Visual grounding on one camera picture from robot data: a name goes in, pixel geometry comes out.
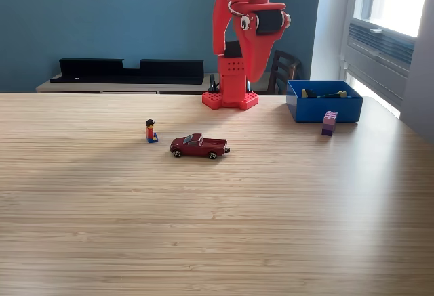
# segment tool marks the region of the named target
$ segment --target table surface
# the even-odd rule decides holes
[[[0,295],[432,296],[433,147],[371,99],[320,131],[282,96],[1,94]],[[199,132],[231,153],[170,154]]]

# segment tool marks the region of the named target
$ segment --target blue box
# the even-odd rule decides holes
[[[346,91],[348,98],[302,98],[303,89],[318,95]],[[323,122],[327,111],[337,112],[337,122],[358,122],[363,98],[344,81],[288,81],[286,103],[296,122]]]

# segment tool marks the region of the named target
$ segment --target black object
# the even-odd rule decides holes
[[[216,84],[216,77],[214,74],[211,74],[210,76],[210,88],[208,89],[208,92],[210,93],[218,93],[220,90],[217,88],[220,83]]]
[[[280,9],[258,10],[254,13],[259,18],[256,34],[272,34],[281,30],[283,26],[283,14]]]
[[[139,69],[123,59],[60,59],[62,76],[51,83],[184,84],[203,83],[203,60],[141,60]]]
[[[318,97],[318,94],[316,94],[312,89],[306,88],[304,91],[306,92],[308,98],[317,98]]]
[[[243,52],[239,41],[226,42],[226,49],[224,51],[225,58],[242,58]]]

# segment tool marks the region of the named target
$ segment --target lego brick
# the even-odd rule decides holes
[[[328,111],[324,116],[323,123],[326,125],[334,125],[336,124],[337,118],[338,118],[337,112]]]
[[[323,130],[334,131],[335,129],[336,129],[336,125],[323,124]]]
[[[322,135],[328,135],[329,137],[333,137],[333,131],[323,130]]]

